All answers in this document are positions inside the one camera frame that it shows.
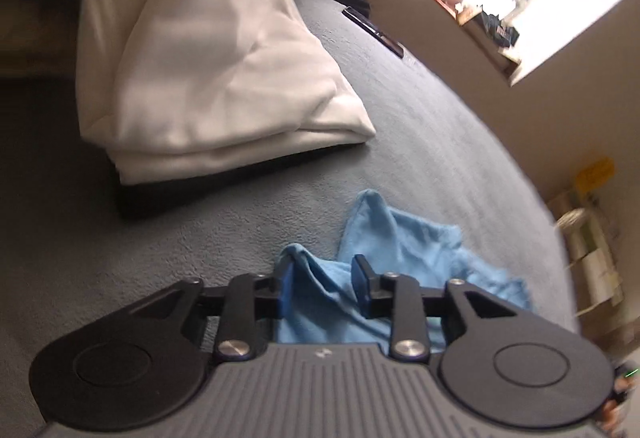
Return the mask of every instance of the metal screw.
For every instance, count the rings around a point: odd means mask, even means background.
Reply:
[[[396,353],[404,357],[418,357],[425,352],[424,344],[413,339],[397,342],[394,349]]]
[[[316,350],[316,357],[319,357],[319,358],[331,357],[331,355],[333,354],[334,352],[332,352],[329,348],[322,348],[320,350]]]
[[[230,341],[220,342],[218,351],[225,357],[244,357],[251,351],[251,348],[244,341],[231,339]]]

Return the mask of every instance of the circular pad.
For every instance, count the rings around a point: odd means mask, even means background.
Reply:
[[[533,314],[467,322],[444,352],[439,374],[476,415],[543,431],[586,420],[609,396],[612,366],[579,335]]]
[[[92,346],[76,358],[76,373],[100,387],[127,386],[142,378],[151,366],[151,357],[128,342],[111,341]]]
[[[34,359],[33,397],[47,420],[96,432],[153,423],[200,389],[207,355],[170,320],[98,320],[52,342]]]
[[[564,355],[541,344],[507,346],[495,354],[494,365],[502,378],[524,388],[551,386],[569,371]]]

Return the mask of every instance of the gray fleece bedspread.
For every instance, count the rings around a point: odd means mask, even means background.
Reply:
[[[42,424],[28,370],[49,341],[183,276],[221,285],[267,272],[287,243],[333,258],[367,188],[459,225],[466,246],[526,280],[541,315],[575,328],[552,219],[500,142],[429,70],[341,15],[342,5],[296,2],[377,137],[146,221],[117,216],[108,161],[79,140],[72,83],[2,85],[0,436],[26,437]]]

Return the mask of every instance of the items on windowsill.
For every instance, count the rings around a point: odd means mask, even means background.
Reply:
[[[522,62],[513,51],[518,31],[497,16],[486,14],[482,7],[465,8],[457,15],[457,20],[494,66],[505,77],[511,77]]]
[[[482,7],[463,5],[464,0],[436,0],[476,42],[491,63],[506,78],[520,65],[511,47],[518,41],[518,31]]]

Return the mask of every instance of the ribbed gray plate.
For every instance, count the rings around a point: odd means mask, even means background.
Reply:
[[[270,344],[250,362],[223,364],[190,405],[119,438],[528,437],[465,414],[422,366],[375,344]],[[50,424],[40,438],[105,438]],[[546,438],[598,438],[591,423]]]

